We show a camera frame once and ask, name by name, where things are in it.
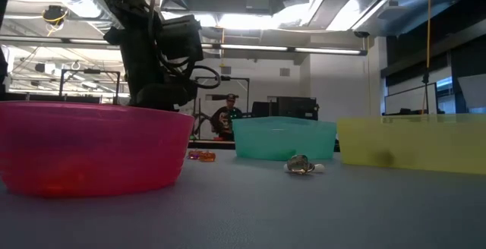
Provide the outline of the large metal ceiling duct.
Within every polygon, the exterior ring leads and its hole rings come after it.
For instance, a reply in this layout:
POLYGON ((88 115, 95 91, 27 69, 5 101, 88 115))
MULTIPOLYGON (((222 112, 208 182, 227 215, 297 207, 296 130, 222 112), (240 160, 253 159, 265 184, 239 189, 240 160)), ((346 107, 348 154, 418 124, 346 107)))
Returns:
POLYGON ((309 0, 301 25, 312 30, 362 31, 399 36, 459 0, 309 0))

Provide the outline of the grey ceiling ventilation box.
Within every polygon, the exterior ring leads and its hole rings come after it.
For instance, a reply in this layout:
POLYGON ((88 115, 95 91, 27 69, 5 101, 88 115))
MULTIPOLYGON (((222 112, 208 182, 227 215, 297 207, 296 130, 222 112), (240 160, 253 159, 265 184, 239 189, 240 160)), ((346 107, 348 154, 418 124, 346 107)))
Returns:
POLYGON ((246 0, 245 8, 250 14, 272 14, 271 0, 246 0))

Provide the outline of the grey monitor screen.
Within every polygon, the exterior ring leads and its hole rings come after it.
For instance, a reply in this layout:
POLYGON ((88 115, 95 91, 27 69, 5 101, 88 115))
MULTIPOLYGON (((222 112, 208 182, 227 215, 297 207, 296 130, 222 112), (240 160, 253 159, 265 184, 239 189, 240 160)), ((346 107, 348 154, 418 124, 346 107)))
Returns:
POLYGON ((486 108, 486 74, 459 77, 458 81, 468 109, 486 108))

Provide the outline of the translucent teal plastic bin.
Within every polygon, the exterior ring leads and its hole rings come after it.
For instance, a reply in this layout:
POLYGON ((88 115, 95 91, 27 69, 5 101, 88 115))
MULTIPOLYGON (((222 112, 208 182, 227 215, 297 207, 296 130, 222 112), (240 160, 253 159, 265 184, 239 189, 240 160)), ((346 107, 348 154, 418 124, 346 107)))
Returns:
MULTIPOLYGON (((336 124, 327 121, 315 121, 301 118, 290 118, 281 116, 262 118, 242 118, 232 121, 235 143, 240 140, 254 140, 269 143, 271 140, 306 140, 325 142, 336 139, 336 124)), ((333 153, 327 155, 306 155, 309 160, 332 159, 333 153)), ((269 155, 243 156, 239 158, 270 160, 269 155)))

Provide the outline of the black metal gantry frame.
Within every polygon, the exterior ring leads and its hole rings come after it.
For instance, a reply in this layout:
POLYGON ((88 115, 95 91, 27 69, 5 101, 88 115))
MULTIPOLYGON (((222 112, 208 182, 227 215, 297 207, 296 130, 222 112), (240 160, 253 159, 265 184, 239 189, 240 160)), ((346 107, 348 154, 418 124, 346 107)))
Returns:
MULTIPOLYGON (((194 100, 192 106, 193 116, 198 112, 203 112, 211 117, 217 109, 223 106, 228 93, 235 94, 238 98, 244 101, 245 108, 242 110, 242 117, 246 117, 250 113, 250 79, 230 77, 228 75, 221 76, 221 82, 217 88, 200 88, 198 90, 197 98, 194 100)), ((213 135, 214 132, 210 121, 205 121, 200 128, 200 135, 196 137, 191 135, 191 139, 213 140, 213 135)))
POLYGON ((59 91, 58 91, 58 95, 59 96, 62 96, 63 95, 64 84, 65 84, 65 82, 68 81, 68 79, 65 79, 64 76, 68 72, 71 73, 72 76, 74 76, 78 72, 82 72, 84 74, 115 74, 116 75, 115 95, 112 97, 112 103, 114 105, 118 104, 118 100, 119 100, 119 88, 120 88, 121 78, 122 78, 120 71, 103 71, 103 70, 92 69, 92 68, 83 69, 83 70, 61 69, 61 78, 60 78, 59 91))

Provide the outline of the black equipment cabinet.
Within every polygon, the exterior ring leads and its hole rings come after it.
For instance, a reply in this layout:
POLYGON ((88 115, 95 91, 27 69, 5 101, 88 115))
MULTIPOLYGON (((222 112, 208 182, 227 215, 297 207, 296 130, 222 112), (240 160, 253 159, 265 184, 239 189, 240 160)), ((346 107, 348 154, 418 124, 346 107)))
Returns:
POLYGON ((270 96, 266 102, 253 102, 251 117, 283 116, 317 121, 319 108, 313 97, 270 96))

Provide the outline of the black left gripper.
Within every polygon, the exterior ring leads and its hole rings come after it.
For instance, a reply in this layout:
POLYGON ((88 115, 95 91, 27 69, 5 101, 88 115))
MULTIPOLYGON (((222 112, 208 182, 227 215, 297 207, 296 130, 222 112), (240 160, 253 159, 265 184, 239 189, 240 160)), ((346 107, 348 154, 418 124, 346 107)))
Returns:
POLYGON ((194 83, 163 68, 149 43, 126 42, 120 50, 132 106, 175 111, 176 105, 183 106, 196 98, 194 83))

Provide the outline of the small white plastic bone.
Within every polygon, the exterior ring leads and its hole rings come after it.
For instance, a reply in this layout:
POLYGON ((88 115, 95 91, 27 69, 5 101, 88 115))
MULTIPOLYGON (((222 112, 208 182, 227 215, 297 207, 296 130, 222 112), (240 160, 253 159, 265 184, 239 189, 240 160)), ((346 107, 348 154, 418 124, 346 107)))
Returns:
POLYGON ((322 164, 312 165, 309 169, 291 169, 286 164, 283 166, 286 172, 305 175, 308 173, 324 173, 325 166, 322 164))

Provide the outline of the person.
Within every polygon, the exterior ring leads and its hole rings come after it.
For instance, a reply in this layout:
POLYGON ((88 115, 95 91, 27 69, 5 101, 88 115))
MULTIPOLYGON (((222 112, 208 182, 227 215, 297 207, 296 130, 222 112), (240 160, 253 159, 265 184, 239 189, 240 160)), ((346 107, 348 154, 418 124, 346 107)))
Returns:
POLYGON ((232 121, 243 116, 242 110, 235 106, 237 98, 235 94, 229 93, 226 96, 226 105, 217 109, 210 118, 213 132, 225 141, 235 139, 232 121))

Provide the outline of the black table frame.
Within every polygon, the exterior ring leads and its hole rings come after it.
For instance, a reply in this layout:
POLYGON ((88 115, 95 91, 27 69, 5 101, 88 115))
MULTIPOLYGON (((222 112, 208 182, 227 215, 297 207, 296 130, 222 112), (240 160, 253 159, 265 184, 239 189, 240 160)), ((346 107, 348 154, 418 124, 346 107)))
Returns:
POLYGON ((271 140, 269 143, 263 141, 243 140, 239 142, 220 141, 220 140, 190 140, 187 147, 183 148, 185 152, 189 149, 202 150, 235 150, 238 155, 243 156, 262 156, 262 155, 280 155, 280 154, 311 154, 327 155, 332 152, 339 152, 339 145, 334 141, 325 142, 306 141, 306 140, 271 140))

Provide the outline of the black light stand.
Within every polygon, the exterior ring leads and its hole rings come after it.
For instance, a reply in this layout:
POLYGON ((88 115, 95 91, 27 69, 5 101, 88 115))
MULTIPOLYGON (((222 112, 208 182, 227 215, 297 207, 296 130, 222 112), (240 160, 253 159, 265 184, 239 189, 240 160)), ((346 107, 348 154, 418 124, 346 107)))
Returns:
POLYGON ((422 109, 421 109, 421 113, 427 115, 430 113, 429 101, 428 101, 428 84, 429 84, 429 77, 430 77, 429 69, 430 69, 430 59, 428 58, 426 61, 426 68, 422 77, 422 83, 424 84, 424 96, 423 96, 422 109))

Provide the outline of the translucent pink plastic bowl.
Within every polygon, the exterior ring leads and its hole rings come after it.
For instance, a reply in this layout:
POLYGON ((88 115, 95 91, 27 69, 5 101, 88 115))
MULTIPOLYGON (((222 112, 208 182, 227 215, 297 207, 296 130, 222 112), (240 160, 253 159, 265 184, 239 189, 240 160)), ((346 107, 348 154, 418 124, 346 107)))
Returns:
POLYGON ((194 118, 74 102, 0 102, 0 179, 41 197, 132 194, 174 184, 194 118))

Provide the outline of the translucent yellow plastic bin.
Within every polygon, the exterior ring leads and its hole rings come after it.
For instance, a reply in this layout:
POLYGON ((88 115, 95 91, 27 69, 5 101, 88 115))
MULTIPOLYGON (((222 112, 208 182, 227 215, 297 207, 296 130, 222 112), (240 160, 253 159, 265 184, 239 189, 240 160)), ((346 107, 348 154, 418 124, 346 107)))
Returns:
POLYGON ((341 159, 376 166, 378 151, 395 156, 396 169, 486 175, 486 115, 397 115, 341 118, 341 159))

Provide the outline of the shiny metal jingle bell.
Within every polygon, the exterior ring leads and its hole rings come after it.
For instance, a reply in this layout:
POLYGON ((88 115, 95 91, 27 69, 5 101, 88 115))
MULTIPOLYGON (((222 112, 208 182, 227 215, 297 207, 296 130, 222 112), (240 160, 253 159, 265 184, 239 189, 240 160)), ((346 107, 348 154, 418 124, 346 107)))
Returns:
POLYGON ((315 170, 315 165, 308 161, 306 155, 294 155, 285 164, 285 170, 295 174, 305 175, 315 170))

